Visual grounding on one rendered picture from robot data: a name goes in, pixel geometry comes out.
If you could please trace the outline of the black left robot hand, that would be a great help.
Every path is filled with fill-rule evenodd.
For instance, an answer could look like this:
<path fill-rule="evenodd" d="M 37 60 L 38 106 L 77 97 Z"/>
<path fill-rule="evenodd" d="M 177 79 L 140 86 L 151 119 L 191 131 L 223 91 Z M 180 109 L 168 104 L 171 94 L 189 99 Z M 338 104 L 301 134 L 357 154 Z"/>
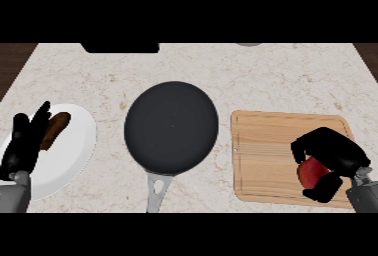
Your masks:
<path fill-rule="evenodd" d="M 18 171 L 33 172 L 52 113 L 50 102 L 40 106 L 33 118 L 13 116 L 12 138 L 0 163 L 0 180 L 13 181 Z"/>

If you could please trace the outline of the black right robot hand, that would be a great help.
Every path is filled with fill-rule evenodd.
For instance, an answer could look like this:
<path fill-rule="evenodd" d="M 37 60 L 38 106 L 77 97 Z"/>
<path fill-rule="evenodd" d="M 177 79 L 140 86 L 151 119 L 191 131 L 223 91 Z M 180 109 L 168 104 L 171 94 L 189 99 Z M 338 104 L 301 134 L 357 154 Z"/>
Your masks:
<path fill-rule="evenodd" d="M 366 153 L 360 146 L 328 127 L 320 127 L 298 137 L 291 143 L 291 151 L 298 165 L 313 157 L 329 169 L 315 188 L 303 190 L 307 198 L 328 203 L 343 185 L 343 177 L 353 178 L 359 168 L 371 165 Z"/>

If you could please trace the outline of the red pear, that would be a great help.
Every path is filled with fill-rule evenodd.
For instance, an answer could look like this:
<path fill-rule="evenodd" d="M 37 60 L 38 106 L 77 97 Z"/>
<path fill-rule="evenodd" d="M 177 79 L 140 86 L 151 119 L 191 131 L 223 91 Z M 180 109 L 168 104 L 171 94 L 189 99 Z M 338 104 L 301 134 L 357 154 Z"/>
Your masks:
<path fill-rule="evenodd" d="M 297 175 L 301 186 L 306 189 L 313 189 L 320 177 L 328 173 L 329 169 L 313 157 L 309 157 L 309 159 L 298 165 L 297 168 Z"/>

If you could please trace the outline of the wooden cutting board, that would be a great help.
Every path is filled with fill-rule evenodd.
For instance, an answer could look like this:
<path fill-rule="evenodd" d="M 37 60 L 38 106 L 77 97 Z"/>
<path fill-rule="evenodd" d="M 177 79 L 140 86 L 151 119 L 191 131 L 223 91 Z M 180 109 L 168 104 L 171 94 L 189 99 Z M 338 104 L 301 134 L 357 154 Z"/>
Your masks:
<path fill-rule="evenodd" d="M 245 202 L 350 208 L 346 190 L 329 203 L 303 196 L 291 142 L 319 127 L 328 127 L 354 139 L 346 119 L 337 115 L 235 111 L 230 115 L 233 191 Z"/>

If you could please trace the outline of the dark grey frying pan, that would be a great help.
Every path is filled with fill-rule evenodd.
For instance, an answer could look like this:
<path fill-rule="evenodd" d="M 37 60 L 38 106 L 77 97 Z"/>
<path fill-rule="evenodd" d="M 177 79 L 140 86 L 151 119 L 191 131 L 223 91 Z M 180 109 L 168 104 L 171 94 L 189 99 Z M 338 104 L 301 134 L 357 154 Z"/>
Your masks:
<path fill-rule="evenodd" d="M 124 140 L 148 173 L 148 213 L 157 213 L 173 177 L 208 156 L 219 135 L 219 115 L 205 92 L 170 81 L 137 97 L 124 121 Z"/>

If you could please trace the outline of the brown sausage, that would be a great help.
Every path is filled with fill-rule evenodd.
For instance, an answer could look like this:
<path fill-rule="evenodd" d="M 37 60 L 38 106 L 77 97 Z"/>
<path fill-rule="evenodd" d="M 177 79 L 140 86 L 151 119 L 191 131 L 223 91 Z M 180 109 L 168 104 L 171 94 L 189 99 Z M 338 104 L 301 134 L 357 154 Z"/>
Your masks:
<path fill-rule="evenodd" d="M 40 149 L 47 151 L 53 145 L 53 142 L 67 128 L 71 121 L 71 114 L 68 112 L 59 112 L 49 120 L 44 138 L 41 141 Z"/>

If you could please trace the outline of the white plate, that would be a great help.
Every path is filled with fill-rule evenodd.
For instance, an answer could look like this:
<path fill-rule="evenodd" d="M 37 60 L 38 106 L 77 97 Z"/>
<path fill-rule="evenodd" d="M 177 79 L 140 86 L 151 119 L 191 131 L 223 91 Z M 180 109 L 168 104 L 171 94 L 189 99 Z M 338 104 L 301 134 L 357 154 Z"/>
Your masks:
<path fill-rule="evenodd" d="M 90 112 L 75 104 L 56 104 L 49 112 L 71 114 L 67 128 L 47 151 L 38 153 L 31 173 L 31 200 L 53 195 L 75 179 L 90 160 L 96 145 L 96 122 Z"/>

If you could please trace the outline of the black appliance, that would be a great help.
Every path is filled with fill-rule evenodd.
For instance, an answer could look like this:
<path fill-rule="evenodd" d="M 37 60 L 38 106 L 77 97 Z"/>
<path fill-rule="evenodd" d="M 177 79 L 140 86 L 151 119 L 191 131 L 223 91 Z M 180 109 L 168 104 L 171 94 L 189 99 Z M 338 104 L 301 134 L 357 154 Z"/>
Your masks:
<path fill-rule="evenodd" d="M 157 53 L 158 43 L 83 43 L 89 53 Z"/>

